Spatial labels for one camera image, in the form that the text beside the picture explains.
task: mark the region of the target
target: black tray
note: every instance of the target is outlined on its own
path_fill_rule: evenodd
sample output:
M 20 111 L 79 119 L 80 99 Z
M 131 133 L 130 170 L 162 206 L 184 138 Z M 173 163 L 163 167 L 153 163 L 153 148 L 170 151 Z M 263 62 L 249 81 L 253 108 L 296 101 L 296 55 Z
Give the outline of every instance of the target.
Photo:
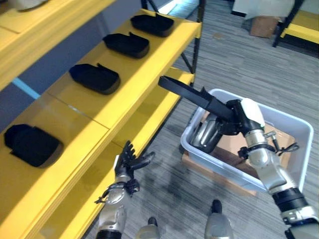
M 12 149 L 11 154 L 34 167 L 44 167 L 55 162 L 63 149 L 58 139 L 27 124 L 11 126 L 4 133 L 4 143 Z
M 110 34 L 105 36 L 103 41 L 108 48 L 135 58 L 144 57 L 150 49 L 147 39 L 131 32 L 129 36 L 120 33 Z
M 90 64 L 75 65 L 69 72 L 77 83 L 103 95 L 109 95 L 120 85 L 119 74 L 99 63 L 97 65 L 98 67 Z
M 168 36 L 173 31 L 174 20 L 158 15 L 138 15 L 131 18 L 133 27 L 156 36 Z

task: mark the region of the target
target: yellow shelf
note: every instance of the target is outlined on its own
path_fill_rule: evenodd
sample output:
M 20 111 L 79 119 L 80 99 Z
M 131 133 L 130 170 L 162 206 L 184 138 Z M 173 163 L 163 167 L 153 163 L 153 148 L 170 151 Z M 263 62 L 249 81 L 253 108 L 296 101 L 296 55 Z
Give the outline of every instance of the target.
M 12 124 L 37 126 L 64 144 L 51 166 L 36 168 L 10 154 L 0 135 L 0 237 L 33 238 L 60 201 L 98 156 L 108 129 L 48 94 L 32 103 Z
M 170 69 L 167 75 L 186 84 L 193 79 L 192 74 L 178 69 Z M 84 234 L 103 206 L 93 202 L 114 181 L 114 158 L 122 151 L 118 144 L 123 145 L 130 139 L 139 155 L 178 98 L 159 86 L 153 89 L 115 137 L 114 143 L 106 147 L 40 230 L 46 239 L 75 239 Z
M 0 90 L 115 0 L 49 0 L 28 11 L 0 4 Z
M 319 44 L 319 15 L 299 10 L 281 37 L 286 34 Z
M 155 13 L 141 10 L 138 14 L 154 15 Z M 116 32 L 128 34 L 131 31 L 150 41 L 150 51 L 142 59 L 124 56 L 108 49 L 104 42 L 101 42 L 78 62 L 78 64 L 92 65 L 101 63 L 118 72 L 121 84 L 114 94 L 105 96 L 86 89 L 74 82 L 69 73 L 64 74 L 48 89 L 49 94 L 109 128 L 109 134 L 115 136 L 155 87 L 159 76 L 167 72 L 200 31 L 200 23 L 172 18 L 175 21 L 174 31 L 164 38 L 134 29 L 130 20 L 117 29 Z

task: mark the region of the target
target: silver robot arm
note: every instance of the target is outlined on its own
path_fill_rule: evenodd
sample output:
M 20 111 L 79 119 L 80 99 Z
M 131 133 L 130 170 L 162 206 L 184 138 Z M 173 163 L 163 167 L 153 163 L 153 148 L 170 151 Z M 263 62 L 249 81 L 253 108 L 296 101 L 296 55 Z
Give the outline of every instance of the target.
M 115 160 L 115 182 L 95 202 L 104 203 L 99 215 L 96 239 L 122 237 L 131 196 L 140 190 L 138 181 L 134 179 L 134 170 L 147 166 L 155 155 L 152 152 L 136 158 L 134 152 L 133 145 L 128 141 Z
M 249 120 L 263 126 L 260 109 L 254 101 L 250 100 L 247 105 L 242 104 L 242 109 Z M 258 112 L 251 114 L 248 112 L 251 109 Z M 255 168 L 268 193 L 273 197 L 281 211 L 280 215 L 284 223 L 290 226 L 285 231 L 286 237 L 288 239 L 318 239 L 318 215 L 307 203 L 288 172 L 281 166 L 279 156 L 271 147 L 268 147 L 269 135 L 264 134 L 263 129 L 254 129 L 244 136 L 248 145 L 246 150 L 250 165 Z

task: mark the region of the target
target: white plastic bin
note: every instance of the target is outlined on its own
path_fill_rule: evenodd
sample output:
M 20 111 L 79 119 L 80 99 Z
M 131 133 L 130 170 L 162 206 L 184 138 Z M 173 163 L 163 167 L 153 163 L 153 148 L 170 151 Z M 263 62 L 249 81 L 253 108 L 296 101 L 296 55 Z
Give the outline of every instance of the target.
M 229 100 L 243 99 L 241 96 L 221 89 L 213 89 L 209 91 L 209 93 L 224 103 Z M 300 191 L 302 191 L 310 155 L 311 142 L 313 140 L 313 127 L 303 119 L 294 117 L 259 103 L 258 105 L 266 123 L 293 136 L 300 146 L 300 149 L 291 153 L 287 171 L 299 186 Z M 189 144 L 190 138 L 204 113 L 205 110 L 202 108 L 198 108 L 195 111 L 180 139 L 181 145 L 189 152 L 190 158 L 198 164 L 209 168 L 220 175 L 223 175 L 243 188 L 265 192 L 266 189 L 259 179 L 256 179 L 253 176 L 244 173 L 243 171 L 230 166 L 229 164 L 224 163 L 223 161 L 204 153 Z

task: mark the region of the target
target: cardboard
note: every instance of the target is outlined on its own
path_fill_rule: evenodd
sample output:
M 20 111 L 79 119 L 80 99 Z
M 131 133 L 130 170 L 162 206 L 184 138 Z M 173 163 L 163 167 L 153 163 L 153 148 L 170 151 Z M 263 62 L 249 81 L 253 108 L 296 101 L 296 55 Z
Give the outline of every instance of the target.
M 253 19 L 250 35 L 270 38 L 274 33 L 279 17 L 257 16 Z

